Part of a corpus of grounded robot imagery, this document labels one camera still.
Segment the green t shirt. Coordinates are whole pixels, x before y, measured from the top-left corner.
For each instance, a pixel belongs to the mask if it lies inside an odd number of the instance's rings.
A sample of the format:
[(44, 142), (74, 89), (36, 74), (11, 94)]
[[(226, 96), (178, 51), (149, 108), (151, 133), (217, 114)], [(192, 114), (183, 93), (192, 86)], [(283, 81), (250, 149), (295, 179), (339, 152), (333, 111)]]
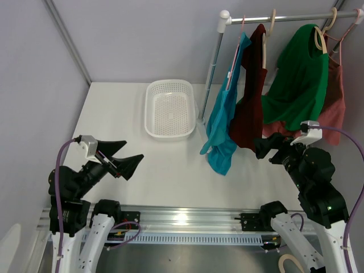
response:
[(328, 86), (329, 56), (315, 45), (317, 25), (301, 26), (278, 58), (276, 77), (262, 96), (263, 123), (295, 131), (318, 119)]

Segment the pink t shirt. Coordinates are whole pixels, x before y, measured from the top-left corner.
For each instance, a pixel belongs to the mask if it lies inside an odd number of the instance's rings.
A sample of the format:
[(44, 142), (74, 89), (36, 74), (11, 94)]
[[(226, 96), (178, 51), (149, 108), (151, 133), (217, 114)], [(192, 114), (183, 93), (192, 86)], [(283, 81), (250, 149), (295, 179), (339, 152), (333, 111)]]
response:
[[(326, 90), (325, 102), (318, 122), (322, 126), (342, 128), (345, 115), (345, 99), (343, 86), (343, 67), (340, 61), (336, 62), (329, 57), (328, 87)], [(273, 133), (281, 133), (285, 136), (297, 138), (301, 135), (299, 130), (288, 131), (283, 121), (266, 124), (263, 126), (263, 135), (271, 136)]]

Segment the beige hanger with green shirt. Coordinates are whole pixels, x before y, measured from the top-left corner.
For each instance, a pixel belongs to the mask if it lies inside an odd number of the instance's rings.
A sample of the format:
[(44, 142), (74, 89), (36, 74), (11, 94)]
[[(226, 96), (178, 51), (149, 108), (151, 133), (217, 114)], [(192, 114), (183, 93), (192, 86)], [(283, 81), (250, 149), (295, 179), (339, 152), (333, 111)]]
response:
[(326, 33), (326, 31), (330, 30), (335, 21), (336, 21), (336, 18), (337, 18), (337, 8), (336, 7), (333, 7), (332, 8), (332, 20), (330, 22), (329, 25), (325, 26), (322, 30), (315, 26), (314, 29), (315, 29), (315, 34), (314, 34), (314, 42), (315, 42), (315, 46), (318, 50), (320, 50), (322, 52), (322, 54), (327, 54), (327, 47), (326, 47), (326, 42), (325, 42), (325, 38), (324, 38), (324, 34)]

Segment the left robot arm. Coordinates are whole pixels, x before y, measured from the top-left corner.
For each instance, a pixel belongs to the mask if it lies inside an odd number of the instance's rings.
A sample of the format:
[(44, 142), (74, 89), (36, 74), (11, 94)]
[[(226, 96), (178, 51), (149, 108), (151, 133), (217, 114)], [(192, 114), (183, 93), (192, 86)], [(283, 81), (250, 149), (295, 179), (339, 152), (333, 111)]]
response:
[[(63, 151), (72, 143), (79, 146), (87, 160), (78, 172), (60, 164)], [(126, 143), (79, 135), (61, 146), (56, 167), (48, 177), (52, 272), (95, 272), (102, 250), (116, 248), (105, 244), (112, 230), (124, 226), (127, 231), (136, 228), (137, 233), (141, 232), (139, 220), (125, 219), (118, 201), (102, 199), (91, 208), (91, 203), (83, 199), (106, 174), (116, 179), (132, 177), (144, 156), (115, 158)]]

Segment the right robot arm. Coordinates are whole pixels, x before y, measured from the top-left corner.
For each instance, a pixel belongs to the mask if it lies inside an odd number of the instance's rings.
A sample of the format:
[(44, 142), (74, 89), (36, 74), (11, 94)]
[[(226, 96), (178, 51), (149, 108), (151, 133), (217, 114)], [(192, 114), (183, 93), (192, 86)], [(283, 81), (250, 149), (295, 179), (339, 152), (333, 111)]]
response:
[(256, 138), (254, 145), (258, 159), (276, 150), (269, 161), (282, 165), (295, 183), (300, 206), (312, 222), (321, 252), (317, 252), (293, 224), (280, 201), (261, 206), (260, 226), (265, 230), (273, 229), (281, 236), (303, 272), (357, 272), (350, 249), (350, 215), (344, 197), (331, 183), (335, 167), (330, 154), (280, 133)]

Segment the maroon t shirt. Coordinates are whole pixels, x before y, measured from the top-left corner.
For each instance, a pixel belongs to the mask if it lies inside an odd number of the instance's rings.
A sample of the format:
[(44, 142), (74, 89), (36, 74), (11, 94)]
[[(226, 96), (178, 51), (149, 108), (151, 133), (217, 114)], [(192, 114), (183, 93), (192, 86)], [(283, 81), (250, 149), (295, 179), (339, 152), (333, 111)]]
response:
[(266, 29), (259, 24), (250, 36), (251, 44), (244, 50), (241, 66), (245, 69), (245, 88), (235, 107), (229, 137), (240, 148), (255, 151), (254, 139), (262, 137), (262, 90), (267, 75), (263, 68), (263, 35)]

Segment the teal t shirt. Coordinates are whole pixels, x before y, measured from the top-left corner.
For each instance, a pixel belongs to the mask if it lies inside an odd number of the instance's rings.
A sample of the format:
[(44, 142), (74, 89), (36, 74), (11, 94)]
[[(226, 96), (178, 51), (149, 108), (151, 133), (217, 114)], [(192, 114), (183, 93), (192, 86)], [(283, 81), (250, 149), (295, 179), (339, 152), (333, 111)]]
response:
[(226, 90), (228, 73), (233, 61), (218, 92), (206, 126), (208, 139), (200, 150), (200, 155), (207, 155), (207, 161), (212, 170), (224, 176), (231, 167), (232, 156), (237, 149), (237, 144), (229, 137), (229, 130), (237, 103), (237, 85), (241, 71), (241, 61), (244, 51), (249, 45), (251, 45), (251, 40), (243, 32), (230, 88)]

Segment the beige hanger on floor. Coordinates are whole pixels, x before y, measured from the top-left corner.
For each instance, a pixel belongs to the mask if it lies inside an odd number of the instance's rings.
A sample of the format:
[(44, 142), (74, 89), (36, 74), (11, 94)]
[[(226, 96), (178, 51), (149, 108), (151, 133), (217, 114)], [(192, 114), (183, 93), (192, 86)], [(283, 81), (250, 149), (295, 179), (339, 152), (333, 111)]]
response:
[(278, 270), (284, 272), (304, 272), (297, 258), (291, 254), (284, 254), (278, 259)]

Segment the white plastic basket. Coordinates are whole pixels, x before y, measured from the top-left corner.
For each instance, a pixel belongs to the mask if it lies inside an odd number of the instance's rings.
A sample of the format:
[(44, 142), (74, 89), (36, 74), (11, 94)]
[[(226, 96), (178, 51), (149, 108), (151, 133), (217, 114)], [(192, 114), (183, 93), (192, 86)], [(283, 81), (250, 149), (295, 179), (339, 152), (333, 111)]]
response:
[(185, 80), (152, 82), (146, 89), (144, 129), (158, 141), (187, 139), (196, 127), (196, 104), (192, 85)]

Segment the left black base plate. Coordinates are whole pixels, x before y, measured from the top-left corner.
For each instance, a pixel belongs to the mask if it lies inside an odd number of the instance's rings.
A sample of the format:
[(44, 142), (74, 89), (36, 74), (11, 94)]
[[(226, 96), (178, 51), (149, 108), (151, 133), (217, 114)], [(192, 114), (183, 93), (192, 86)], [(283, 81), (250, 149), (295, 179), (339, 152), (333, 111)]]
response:
[[(139, 222), (141, 213), (139, 211), (122, 211), (120, 222)], [(136, 224), (125, 224), (121, 228), (126, 230), (138, 230)]]

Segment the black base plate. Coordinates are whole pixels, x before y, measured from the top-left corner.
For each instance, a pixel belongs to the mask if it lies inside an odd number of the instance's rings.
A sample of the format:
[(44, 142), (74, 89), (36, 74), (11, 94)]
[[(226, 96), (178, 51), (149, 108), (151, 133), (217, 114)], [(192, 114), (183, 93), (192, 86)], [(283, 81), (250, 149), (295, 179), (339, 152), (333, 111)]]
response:
[[(122, 211), (120, 222), (139, 222), (141, 213), (139, 211)], [(126, 230), (138, 230), (136, 224), (125, 224), (121, 228)]]
[(261, 231), (261, 232), (271, 232), (274, 231), (270, 224), (265, 224), (261, 219), (259, 213), (241, 213), (241, 228), (242, 231)]

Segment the aluminium mounting rail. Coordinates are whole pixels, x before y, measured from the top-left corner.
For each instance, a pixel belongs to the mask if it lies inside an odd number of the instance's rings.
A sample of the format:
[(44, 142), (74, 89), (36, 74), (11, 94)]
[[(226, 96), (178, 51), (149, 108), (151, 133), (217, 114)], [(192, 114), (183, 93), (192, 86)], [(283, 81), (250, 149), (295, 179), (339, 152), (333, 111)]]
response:
[(137, 212), (142, 230), (150, 233), (240, 233), (240, 214), (258, 213), (241, 209), (127, 205), (122, 205), (121, 210), (125, 215)]

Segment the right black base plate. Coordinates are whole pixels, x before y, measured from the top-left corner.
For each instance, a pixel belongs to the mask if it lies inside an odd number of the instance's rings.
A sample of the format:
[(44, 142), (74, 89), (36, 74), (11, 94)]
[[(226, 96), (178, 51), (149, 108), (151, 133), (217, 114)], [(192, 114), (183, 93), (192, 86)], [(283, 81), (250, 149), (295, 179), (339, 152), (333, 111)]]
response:
[(241, 228), (242, 231), (261, 231), (261, 232), (271, 232), (274, 231), (270, 224), (265, 224), (261, 219), (259, 213), (241, 213)]

